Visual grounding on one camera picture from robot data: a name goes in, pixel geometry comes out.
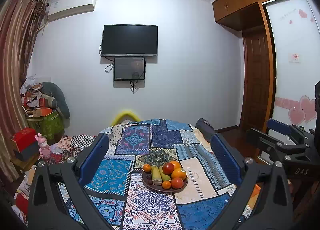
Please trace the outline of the small orange tangerine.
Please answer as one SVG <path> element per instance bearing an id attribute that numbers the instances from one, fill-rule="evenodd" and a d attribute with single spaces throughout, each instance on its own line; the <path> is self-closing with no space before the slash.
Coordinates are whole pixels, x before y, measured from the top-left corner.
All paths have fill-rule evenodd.
<path id="1" fill-rule="evenodd" d="M 144 171 L 145 173 L 150 173 L 151 170 L 152 170 L 152 166 L 151 166 L 151 165 L 149 165 L 149 164 L 143 165 L 143 171 Z"/>
<path id="2" fill-rule="evenodd" d="M 170 181 L 163 181 L 162 182 L 162 188 L 165 190 L 168 190 L 171 188 L 171 182 Z"/>

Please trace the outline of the red tomato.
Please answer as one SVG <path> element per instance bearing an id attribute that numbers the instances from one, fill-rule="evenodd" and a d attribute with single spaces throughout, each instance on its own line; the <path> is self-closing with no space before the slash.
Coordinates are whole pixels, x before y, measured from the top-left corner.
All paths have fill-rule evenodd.
<path id="1" fill-rule="evenodd" d="M 184 186 L 184 181 L 179 178 L 175 177 L 174 179 L 171 180 L 171 187 L 173 189 L 181 189 Z"/>
<path id="2" fill-rule="evenodd" d="M 174 169 L 175 167 L 171 162 L 167 162 L 162 166 L 162 171 L 163 171 L 163 174 L 165 175 L 171 175 Z"/>

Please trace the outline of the pink plush rabbit toy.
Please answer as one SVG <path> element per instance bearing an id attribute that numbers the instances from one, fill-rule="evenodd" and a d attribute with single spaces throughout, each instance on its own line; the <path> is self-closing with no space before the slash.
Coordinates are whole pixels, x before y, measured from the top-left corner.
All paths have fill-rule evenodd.
<path id="1" fill-rule="evenodd" d="M 34 135 L 35 139 L 37 140 L 39 146 L 39 153 L 42 159 L 48 160 L 51 155 L 50 145 L 47 143 L 46 137 L 42 134 L 38 133 Z"/>

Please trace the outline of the blue patchwork bedspread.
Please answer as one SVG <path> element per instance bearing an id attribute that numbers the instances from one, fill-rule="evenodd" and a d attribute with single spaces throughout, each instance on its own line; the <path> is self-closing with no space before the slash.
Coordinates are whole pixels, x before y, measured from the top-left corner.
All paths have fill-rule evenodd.
<path id="1" fill-rule="evenodd" d="M 211 148 L 215 131 L 169 119 L 122 123 L 50 145 L 15 195 L 27 229 L 207 229 L 236 191 Z M 181 189 L 148 184 L 143 165 L 180 163 Z"/>

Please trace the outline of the red box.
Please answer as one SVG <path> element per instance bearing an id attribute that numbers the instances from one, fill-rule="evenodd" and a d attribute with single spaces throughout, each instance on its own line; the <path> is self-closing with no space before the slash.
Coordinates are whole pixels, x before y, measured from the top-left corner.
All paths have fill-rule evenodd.
<path id="1" fill-rule="evenodd" d="M 36 131 L 26 127 L 13 135 L 11 142 L 14 151 L 22 152 L 26 147 L 35 142 Z"/>

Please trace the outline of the brown wooden door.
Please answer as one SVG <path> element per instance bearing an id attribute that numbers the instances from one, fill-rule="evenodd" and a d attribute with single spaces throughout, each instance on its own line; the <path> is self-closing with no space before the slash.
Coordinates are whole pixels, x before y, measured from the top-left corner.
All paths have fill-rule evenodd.
<path id="1" fill-rule="evenodd" d="M 240 127 L 262 130 L 267 112 L 270 65 L 266 31 L 256 26 L 242 32 L 245 53 L 245 86 Z"/>

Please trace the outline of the green patterned storage box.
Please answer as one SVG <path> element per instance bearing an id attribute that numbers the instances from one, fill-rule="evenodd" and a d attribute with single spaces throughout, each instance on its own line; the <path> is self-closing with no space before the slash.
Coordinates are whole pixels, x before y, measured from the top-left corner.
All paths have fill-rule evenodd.
<path id="1" fill-rule="evenodd" d="M 57 111 L 44 117 L 27 118 L 29 127 L 46 137 L 49 145 L 60 141 L 65 133 L 63 119 Z"/>

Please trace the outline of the red tomato on plate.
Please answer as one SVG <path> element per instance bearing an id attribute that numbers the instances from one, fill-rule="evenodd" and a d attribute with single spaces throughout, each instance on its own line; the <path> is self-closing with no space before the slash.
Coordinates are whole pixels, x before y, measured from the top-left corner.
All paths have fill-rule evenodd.
<path id="1" fill-rule="evenodd" d="M 175 177 L 174 179 L 171 180 L 171 187 L 173 189 L 181 189 L 184 186 L 184 181 L 179 178 Z"/>

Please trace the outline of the large orange front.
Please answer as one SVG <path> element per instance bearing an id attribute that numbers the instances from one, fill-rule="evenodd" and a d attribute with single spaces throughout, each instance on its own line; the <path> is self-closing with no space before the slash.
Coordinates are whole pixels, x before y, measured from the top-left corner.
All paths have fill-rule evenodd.
<path id="1" fill-rule="evenodd" d="M 185 180 L 187 174 L 183 168 L 177 168 L 171 173 L 171 179 L 180 178 L 181 180 Z"/>

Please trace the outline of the large orange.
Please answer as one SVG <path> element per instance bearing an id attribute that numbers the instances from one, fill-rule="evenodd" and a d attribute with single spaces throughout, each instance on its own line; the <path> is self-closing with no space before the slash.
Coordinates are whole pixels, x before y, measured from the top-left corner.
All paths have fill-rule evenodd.
<path id="1" fill-rule="evenodd" d="M 171 160 L 170 163 L 174 166 L 174 169 L 181 168 L 180 163 L 178 161 L 176 161 L 176 160 Z"/>
<path id="2" fill-rule="evenodd" d="M 187 174 L 183 168 L 177 168 L 171 173 L 171 179 L 180 178 L 181 180 L 185 180 Z"/>

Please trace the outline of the large orange back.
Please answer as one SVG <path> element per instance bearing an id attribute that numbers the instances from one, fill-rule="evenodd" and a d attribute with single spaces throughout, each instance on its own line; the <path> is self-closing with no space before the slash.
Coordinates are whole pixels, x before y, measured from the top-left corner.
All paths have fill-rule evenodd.
<path id="1" fill-rule="evenodd" d="M 180 163 L 178 161 L 176 161 L 176 160 L 171 160 L 170 163 L 174 166 L 174 169 L 181 168 Z"/>

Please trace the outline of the right corn cob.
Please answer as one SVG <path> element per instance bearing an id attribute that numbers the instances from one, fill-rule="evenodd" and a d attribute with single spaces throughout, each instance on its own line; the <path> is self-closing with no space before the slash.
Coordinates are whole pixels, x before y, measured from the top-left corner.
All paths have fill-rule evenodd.
<path id="1" fill-rule="evenodd" d="M 163 166 L 162 165 L 159 166 L 158 169 L 159 169 L 162 181 L 163 182 L 164 181 L 169 181 L 170 182 L 171 181 L 171 177 L 163 172 Z"/>

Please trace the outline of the corn cob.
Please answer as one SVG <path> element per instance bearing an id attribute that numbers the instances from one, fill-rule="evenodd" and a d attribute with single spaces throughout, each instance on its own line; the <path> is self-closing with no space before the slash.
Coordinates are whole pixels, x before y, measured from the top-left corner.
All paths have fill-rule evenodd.
<path id="1" fill-rule="evenodd" d="M 159 168 L 155 165 L 151 167 L 151 179 L 152 179 L 152 184 L 154 186 L 162 185 L 162 177 L 161 177 Z"/>
<path id="2" fill-rule="evenodd" d="M 171 181 L 171 177 L 163 172 L 163 166 L 162 165 L 159 166 L 158 169 L 159 169 L 162 181 L 163 182 L 164 181 L 169 181 L 170 182 Z"/>

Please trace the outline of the white sliding wardrobe door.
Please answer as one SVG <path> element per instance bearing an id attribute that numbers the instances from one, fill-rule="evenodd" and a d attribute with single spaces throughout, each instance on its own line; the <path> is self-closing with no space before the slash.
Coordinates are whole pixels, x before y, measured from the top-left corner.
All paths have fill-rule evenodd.
<path id="1" fill-rule="evenodd" d="M 270 22 L 276 74 L 272 118 L 306 131 L 316 127 L 319 11 L 312 0 L 263 3 Z"/>

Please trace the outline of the left corn cob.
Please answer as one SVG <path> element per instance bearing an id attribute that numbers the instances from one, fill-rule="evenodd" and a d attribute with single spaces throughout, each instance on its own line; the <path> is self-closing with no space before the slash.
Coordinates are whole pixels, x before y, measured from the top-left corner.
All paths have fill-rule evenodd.
<path id="1" fill-rule="evenodd" d="M 152 179 L 152 184 L 154 186 L 162 185 L 162 177 L 161 177 L 159 168 L 155 165 L 151 167 L 151 179 Z"/>

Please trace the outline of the small orange tangerine on plate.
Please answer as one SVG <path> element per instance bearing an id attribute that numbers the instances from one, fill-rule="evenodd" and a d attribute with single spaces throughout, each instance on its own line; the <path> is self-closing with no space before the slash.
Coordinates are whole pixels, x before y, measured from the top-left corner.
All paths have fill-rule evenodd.
<path id="1" fill-rule="evenodd" d="M 151 166 L 151 165 L 149 165 L 149 164 L 143 165 L 143 171 L 144 171 L 145 173 L 150 173 L 151 170 L 152 170 L 152 166 Z"/>

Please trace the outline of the grey green plush toy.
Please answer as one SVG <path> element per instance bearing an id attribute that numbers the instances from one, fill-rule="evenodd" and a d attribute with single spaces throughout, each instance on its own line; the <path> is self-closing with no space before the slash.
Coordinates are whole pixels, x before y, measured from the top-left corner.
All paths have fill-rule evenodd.
<path id="1" fill-rule="evenodd" d="M 70 118 L 70 111 L 67 106 L 65 96 L 62 90 L 56 84 L 52 82 L 43 82 L 40 91 L 42 94 L 50 97 L 49 104 L 58 110 L 63 119 Z"/>

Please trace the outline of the yellow plush object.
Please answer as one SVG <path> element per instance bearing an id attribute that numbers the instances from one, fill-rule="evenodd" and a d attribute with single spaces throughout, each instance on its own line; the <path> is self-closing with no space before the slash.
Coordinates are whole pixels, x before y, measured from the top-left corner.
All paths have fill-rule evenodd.
<path id="1" fill-rule="evenodd" d="M 114 120 L 111 123 L 111 126 L 116 126 L 118 124 L 121 124 L 125 120 L 129 120 L 129 121 L 133 121 L 133 122 L 141 121 L 139 116 L 137 116 L 132 111 L 124 110 L 116 115 L 116 117 L 114 118 Z"/>

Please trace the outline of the striped red curtain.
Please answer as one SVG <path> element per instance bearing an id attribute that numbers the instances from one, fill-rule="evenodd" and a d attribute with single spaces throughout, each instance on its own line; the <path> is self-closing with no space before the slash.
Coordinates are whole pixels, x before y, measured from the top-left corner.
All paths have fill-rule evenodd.
<path id="1" fill-rule="evenodd" d="M 10 138 L 27 126 L 20 89 L 46 7 L 47 0 L 7 0 L 1 8 L 1 173 L 9 182 L 18 178 Z"/>

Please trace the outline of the white air conditioner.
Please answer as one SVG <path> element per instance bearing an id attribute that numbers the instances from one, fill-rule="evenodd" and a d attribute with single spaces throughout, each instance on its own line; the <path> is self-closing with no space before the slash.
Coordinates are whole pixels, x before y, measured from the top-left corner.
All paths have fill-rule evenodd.
<path id="1" fill-rule="evenodd" d="M 93 12 L 97 0 L 59 0 L 49 3 L 48 21 Z"/>

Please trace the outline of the small black wall monitor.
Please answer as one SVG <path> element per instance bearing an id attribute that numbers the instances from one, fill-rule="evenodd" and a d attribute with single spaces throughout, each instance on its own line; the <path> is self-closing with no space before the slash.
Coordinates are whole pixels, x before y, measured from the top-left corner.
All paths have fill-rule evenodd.
<path id="1" fill-rule="evenodd" d="M 144 57 L 116 57 L 113 67 L 114 81 L 145 80 Z"/>

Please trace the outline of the black wall television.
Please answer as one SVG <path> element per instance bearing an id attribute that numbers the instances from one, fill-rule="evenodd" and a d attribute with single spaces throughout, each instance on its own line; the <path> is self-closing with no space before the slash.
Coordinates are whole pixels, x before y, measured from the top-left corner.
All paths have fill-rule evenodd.
<path id="1" fill-rule="evenodd" d="M 100 52 L 102 56 L 157 56 L 158 26 L 105 25 Z"/>

